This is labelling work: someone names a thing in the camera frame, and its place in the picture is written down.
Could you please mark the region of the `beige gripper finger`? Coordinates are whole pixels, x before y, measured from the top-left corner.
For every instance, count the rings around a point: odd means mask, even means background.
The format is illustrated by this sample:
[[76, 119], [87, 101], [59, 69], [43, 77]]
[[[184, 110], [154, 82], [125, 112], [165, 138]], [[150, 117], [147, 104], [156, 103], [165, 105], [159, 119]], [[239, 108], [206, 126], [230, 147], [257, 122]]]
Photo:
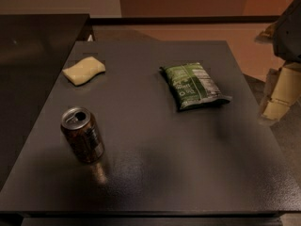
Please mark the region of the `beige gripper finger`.
[[301, 96], [301, 64], [285, 62], [266, 75], [259, 108], [261, 121], [279, 121]]

